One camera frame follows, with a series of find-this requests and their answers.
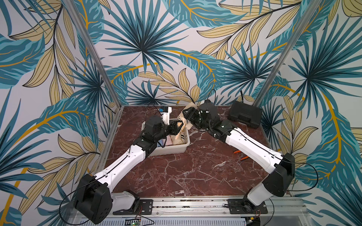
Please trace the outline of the beige plastic storage box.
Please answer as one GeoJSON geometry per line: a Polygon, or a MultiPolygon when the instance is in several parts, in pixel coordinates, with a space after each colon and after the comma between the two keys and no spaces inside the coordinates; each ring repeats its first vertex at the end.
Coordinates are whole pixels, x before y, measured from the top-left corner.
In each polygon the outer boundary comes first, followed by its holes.
{"type": "Polygon", "coordinates": [[[144,152],[144,157],[183,153],[190,144],[189,134],[183,130],[188,142],[183,145],[166,146],[166,124],[161,118],[153,117],[142,124],[142,131],[137,146],[144,152]]]}

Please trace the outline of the pink umbrella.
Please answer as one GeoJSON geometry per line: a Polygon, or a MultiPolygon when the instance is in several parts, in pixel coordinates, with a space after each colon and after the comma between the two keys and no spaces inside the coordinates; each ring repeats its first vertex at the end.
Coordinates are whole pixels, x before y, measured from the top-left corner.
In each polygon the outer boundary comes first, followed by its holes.
{"type": "Polygon", "coordinates": [[[173,140],[171,138],[171,136],[167,136],[165,139],[165,145],[166,146],[173,146],[173,140]]]}

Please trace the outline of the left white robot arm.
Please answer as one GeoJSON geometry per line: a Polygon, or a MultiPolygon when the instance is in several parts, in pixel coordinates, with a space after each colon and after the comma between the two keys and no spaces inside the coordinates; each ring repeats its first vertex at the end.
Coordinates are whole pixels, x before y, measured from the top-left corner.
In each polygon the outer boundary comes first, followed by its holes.
{"type": "Polygon", "coordinates": [[[139,137],[121,157],[94,176],[86,174],[81,178],[74,194],[74,208],[94,224],[101,223],[116,211],[137,210],[134,193],[114,195],[114,188],[129,171],[153,153],[161,139],[178,135],[182,126],[179,119],[166,123],[160,116],[149,118],[139,137]]]}

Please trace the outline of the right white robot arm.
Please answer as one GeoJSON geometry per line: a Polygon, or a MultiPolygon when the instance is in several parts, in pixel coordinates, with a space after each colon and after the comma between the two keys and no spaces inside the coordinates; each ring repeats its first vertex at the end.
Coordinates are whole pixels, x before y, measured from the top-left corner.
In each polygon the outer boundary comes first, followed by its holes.
{"type": "Polygon", "coordinates": [[[206,130],[213,138],[238,149],[259,164],[268,176],[250,189],[237,206],[246,213],[254,213],[272,196],[283,197],[295,177],[295,157],[281,154],[257,142],[229,120],[219,117],[217,107],[209,100],[200,106],[191,104],[178,116],[186,127],[206,130]]]}

